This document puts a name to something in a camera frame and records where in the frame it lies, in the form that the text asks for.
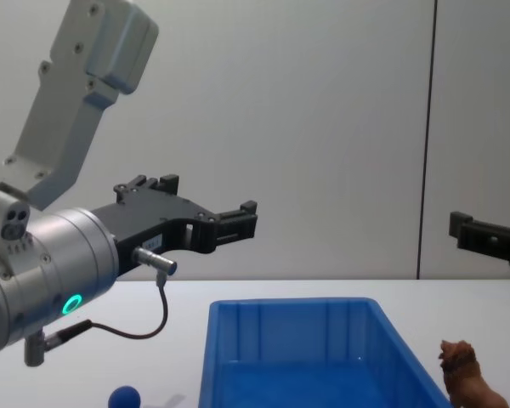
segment blue ball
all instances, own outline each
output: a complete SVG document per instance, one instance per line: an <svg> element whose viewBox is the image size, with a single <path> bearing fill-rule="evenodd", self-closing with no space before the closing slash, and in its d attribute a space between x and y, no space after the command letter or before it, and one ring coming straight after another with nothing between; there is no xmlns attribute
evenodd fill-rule
<svg viewBox="0 0 510 408"><path fill-rule="evenodd" d="M108 408L139 408L142 399L136 388L120 387L116 389L108 400Z"/></svg>

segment silver cylinder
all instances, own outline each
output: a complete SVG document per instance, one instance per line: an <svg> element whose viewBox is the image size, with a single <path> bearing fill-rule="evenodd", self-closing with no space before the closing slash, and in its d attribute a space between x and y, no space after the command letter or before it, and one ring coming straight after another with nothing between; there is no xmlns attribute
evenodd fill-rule
<svg viewBox="0 0 510 408"><path fill-rule="evenodd" d="M28 337L106 292L119 270L111 233L88 211L44 216L27 230L0 258L0 349L4 337Z"/></svg>

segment robotic arm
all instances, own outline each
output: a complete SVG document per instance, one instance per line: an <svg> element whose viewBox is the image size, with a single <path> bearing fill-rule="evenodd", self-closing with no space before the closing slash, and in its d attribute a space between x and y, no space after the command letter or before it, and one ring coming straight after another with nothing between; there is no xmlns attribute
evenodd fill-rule
<svg viewBox="0 0 510 408"><path fill-rule="evenodd" d="M210 212L177 196L175 175L119 184L116 203L92 212L31 218L31 207L43 210L76 182L104 110L136 89L157 34L127 0L71 0L19 143L0 165L0 350L25 338L29 366L52 348L43 328L118 276L147 264L166 280L177 268L166 251L210 253L254 237L257 203Z"/></svg>

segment blue container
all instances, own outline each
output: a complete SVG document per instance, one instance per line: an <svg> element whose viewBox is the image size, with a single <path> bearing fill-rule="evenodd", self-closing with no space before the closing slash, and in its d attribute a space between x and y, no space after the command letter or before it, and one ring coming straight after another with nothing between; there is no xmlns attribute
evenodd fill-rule
<svg viewBox="0 0 510 408"><path fill-rule="evenodd" d="M199 408L266 407L450 408L450 403L373 300L216 302Z"/></svg>

